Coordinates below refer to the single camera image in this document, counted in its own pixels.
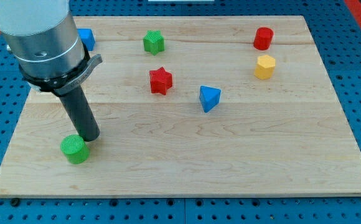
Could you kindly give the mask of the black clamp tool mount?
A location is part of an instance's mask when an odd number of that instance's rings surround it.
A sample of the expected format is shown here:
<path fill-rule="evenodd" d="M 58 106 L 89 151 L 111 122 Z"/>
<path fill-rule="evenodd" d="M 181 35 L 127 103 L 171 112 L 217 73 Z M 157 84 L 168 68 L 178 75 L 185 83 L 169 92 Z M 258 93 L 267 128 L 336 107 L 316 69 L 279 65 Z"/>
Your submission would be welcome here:
<path fill-rule="evenodd" d="M 79 87 L 92 73 L 92 71 L 103 62 L 102 56 L 97 54 L 90 57 L 86 45 L 83 45 L 85 56 L 83 60 L 71 71 L 59 75 L 56 78 L 36 78 L 24 71 L 19 65 L 19 70 L 24 80 L 31 88 L 39 92 L 52 92 L 56 96 L 63 96 Z"/>

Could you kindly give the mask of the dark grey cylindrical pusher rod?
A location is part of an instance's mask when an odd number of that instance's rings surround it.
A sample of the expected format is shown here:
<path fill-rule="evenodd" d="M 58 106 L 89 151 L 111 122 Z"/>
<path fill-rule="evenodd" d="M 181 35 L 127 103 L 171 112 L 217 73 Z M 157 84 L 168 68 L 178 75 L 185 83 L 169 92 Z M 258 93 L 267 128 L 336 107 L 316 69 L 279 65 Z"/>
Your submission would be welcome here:
<path fill-rule="evenodd" d="M 94 141 L 100 129 L 81 86 L 59 97 L 77 133 L 86 142 Z"/>

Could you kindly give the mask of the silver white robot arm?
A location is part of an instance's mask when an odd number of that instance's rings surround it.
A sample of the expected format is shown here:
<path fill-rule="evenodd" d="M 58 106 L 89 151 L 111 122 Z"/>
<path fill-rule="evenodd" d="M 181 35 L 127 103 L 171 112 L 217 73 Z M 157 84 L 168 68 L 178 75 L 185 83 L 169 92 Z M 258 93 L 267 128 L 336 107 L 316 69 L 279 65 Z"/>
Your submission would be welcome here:
<path fill-rule="evenodd" d="M 83 140 L 95 140 L 100 129 L 81 84 L 103 60 L 89 55 L 69 1 L 0 0 L 0 31 L 26 81 L 59 97 Z"/>

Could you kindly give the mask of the blue block behind arm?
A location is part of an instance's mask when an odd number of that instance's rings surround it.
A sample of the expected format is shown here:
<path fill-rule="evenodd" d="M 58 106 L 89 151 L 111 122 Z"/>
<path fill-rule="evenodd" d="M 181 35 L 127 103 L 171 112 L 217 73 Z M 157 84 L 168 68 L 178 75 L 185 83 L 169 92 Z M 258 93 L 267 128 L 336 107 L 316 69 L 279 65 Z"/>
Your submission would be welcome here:
<path fill-rule="evenodd" d="M 95 37 L 93 35 L 93 31 L 87 28 L 78 28 L 78 34 L 82 40 L 82 42 L 87 47 L 88 51 L 93 51 L 95 47 Z"/>

